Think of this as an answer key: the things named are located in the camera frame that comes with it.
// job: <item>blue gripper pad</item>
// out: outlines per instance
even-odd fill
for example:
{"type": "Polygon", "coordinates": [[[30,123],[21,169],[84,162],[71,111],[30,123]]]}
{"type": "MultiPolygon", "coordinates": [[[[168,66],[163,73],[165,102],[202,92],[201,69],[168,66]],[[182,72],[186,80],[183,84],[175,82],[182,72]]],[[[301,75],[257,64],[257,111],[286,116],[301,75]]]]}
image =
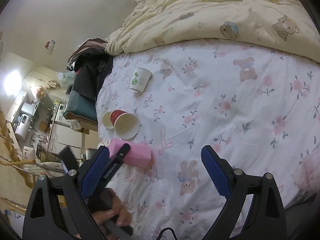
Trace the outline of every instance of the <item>blue gripper pad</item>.
{"type": "Polygon", "coordinates": [[[107,164],[111,161],[109,159],[109,156],[109,149],[107,147],[102,148],[101,146],[101,149],[99,148],[97,150],[92,159],[88,160],[93,161],[93,164],[81,180],[80,195],[82,199],[88,198],[94,192],[99,180],[101,179],[103,172],[106,169],[107,164]]]}
{"type": "Polygon", "coordinates": [[[215,158],[213,157],[214,155],[216,155],[216,158],[219,158],[219,156],[215,153],[215,151],[211,148],[210,145],[204,146],[201,150],[201,161],[205,169],[207,170],[219,195],[224,196],[228,200],[228,198],[231,195],[231,191],[229,188],[229,179],[222,170],[222,168],[219,166],[215,158]]]}

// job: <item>light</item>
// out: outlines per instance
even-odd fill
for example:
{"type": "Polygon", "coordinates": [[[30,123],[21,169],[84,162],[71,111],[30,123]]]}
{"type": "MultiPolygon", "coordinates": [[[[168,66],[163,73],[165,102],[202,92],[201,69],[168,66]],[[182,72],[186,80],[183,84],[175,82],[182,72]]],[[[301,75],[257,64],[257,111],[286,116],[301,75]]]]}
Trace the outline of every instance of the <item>light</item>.
{"type": "Polygon", "coordinates": [[[22,79],[18,71],[12,71],[4,80],[4,90],[7,95],[17,95],[22,86],[22,79]]]}

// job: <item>black strap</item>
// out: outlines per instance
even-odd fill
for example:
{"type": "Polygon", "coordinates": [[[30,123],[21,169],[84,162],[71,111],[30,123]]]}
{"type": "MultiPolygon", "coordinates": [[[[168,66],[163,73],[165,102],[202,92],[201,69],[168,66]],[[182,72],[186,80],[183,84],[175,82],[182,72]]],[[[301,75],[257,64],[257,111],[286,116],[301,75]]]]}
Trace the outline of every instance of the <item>black strap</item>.
{"type": "Polygon", "coordinates": [[[174,231],[173,231],[172,228],[164,228],[164,229],[162,229],[162,230],[160,231],[160,234],[159,234],[159,236],[157,237],[156,240],[160,240],[161,237],[162,237],[162,235],[163,235],[163,233],[164,233],[165,231],[167,231],[167,230],[170,230],[170,231],[172,232],[172,234],[173,234],[174,239],[175,239],[175,240],[178,240],[177,237],[176,237],[176,234],[174,233],[174,231]]]}

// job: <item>pink block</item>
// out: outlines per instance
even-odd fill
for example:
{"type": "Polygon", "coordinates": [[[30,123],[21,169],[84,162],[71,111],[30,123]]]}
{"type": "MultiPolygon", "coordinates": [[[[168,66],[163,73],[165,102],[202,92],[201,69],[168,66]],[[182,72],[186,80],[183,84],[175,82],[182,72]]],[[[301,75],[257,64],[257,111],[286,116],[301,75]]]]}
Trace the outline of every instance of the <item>pink block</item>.
{"type": "Polygon", "coordinates": [[[112,138],[108,146],[110,152],[110,159],[113,158],[118,150],[128,143],[131,147],[130,151],[124,158],[124,163],[129,166],[135,166],[139,168],[146,168],[151,161],[151,149],[141,143],[132,143],[117,138],[112,138]]]}

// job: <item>bedsheet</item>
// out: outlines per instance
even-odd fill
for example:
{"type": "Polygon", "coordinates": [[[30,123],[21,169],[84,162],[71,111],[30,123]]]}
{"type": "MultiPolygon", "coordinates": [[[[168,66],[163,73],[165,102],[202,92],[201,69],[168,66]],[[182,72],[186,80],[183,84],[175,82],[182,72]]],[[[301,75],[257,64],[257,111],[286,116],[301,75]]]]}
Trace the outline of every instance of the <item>bedsheet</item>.
{"type": "Polygon", "coordinates": [[[291,174],[320,146],[319,87],[318,63],[238,41],[185,41],[115,57],[96,106],[100,140],[117,137],[102,124],[106,112],[135,113],[141,127],[133,141],[150,146],[155,159],[146,170],[124,165],[108,185],[132,213],[134,238],[156,238],[168,226],[178,239],[205,235],[225,203],[201,163],[205,145],[247,174],[271,172],[284,206],[303,198],[291,174]],[[129,89],[135,66],[152,72],[143,93],[129,89]]]}

